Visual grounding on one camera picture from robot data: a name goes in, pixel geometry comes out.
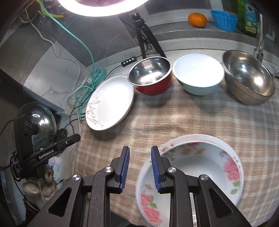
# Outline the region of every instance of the green bottle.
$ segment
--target green bottle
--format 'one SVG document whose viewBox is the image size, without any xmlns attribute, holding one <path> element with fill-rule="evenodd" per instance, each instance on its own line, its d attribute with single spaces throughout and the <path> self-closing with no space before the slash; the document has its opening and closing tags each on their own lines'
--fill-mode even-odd
<svg viewBox="0 0 279 227">
<path fill-rule="evenodd" d="M 244 34 L 256 37 L 257 15 L 253 6 L 246 0 L 237 0 L 237 28 Z"/>
</svg>

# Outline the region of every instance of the orange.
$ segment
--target orange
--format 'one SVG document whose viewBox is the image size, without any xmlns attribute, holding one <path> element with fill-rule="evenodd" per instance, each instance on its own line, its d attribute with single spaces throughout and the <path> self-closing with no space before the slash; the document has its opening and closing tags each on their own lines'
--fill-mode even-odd
<svg viewBox="0 0 279 227">
<path fill-rule="evenodd" d="M 191 25 L 203 28 L 207 24 L 207 18 L 201 13 L 191 13 L 188 17 Z"/>
</svg>

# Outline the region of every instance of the silver bolt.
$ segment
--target silver bolt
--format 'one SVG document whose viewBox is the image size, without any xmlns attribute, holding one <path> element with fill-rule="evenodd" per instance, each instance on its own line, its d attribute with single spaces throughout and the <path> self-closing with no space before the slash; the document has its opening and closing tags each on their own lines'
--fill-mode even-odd
<svg viewBox="0 0 279 227">
<path fill-rule="evenodd" d="M 105 168 L 105 172 L 112 172 L 112 171 L 113 171 L 113 168 L 110 166 Z"/>
<path fill-rule="evenodd" d="M 174 167 L 169 167 L 169 168 L 168 168 L 168 171 L 169 171 L 169 172 L 176 172 L 176 168 L 174 168 Z"/>
<path fill-rule="evenodd" d="M 205 174 L 201 175 L 201 180 L 202 181 L 207 181 L 209 179 L 209 177 Z"/>
<path fill-rule="evenodd" d="M 78 175 L 78 174 L 75 174 L 75 175 L 72 177 L 72 179 L 73 179 L 74 181 L 78 181 L 80 178 L 81 178 L 81 176 Z"/>
</svg>

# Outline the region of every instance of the table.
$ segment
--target table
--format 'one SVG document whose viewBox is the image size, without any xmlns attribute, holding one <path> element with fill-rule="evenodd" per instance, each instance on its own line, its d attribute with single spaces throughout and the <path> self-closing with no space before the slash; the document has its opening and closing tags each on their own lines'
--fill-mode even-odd
<svg viewBox="0 0 279 227">
<path fill-rule="evenodd" d="M 167 57 L 174 63 L 181 54 L 171 57 L 167 53 Z M 125 71 L 116 75 L 125 75 Z M 93 175 L 118 157 L 124 145 L 129 146 L 126 187 L 121 195 L 111 195 L 111 210 L 135 225 L 148 225 L 137 207 L 135 189 L 151 146 L 186 134 L 215 136 L 241 159 L 244 190 L 237 207 L 252 226 L 258 226 L 272 216 L 279 203 L 279 80 L 275 86 L 273 97 L 256 107 L 239 102 L 224 81 L 208 96 L 187 93 L 175 78 L 163 94 L 136 92 L 131 112 L 116 127 L 100 132 L 83 124 L 75 172 Z"/>
</svg>

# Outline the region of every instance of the red stainless steel bowl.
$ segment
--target red stainless steel bowl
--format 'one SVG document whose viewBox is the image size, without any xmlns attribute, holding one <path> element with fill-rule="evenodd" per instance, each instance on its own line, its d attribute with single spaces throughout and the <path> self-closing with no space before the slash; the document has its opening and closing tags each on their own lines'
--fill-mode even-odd
<svg viewBox="0 0 279 227">
<path fill-rule="evenodd" d="M 172 83 L 172 64 L 164 57 L 143 59 L 131 68 L 128 79 L 143 94 L 161 94 Z"/>
</svg>

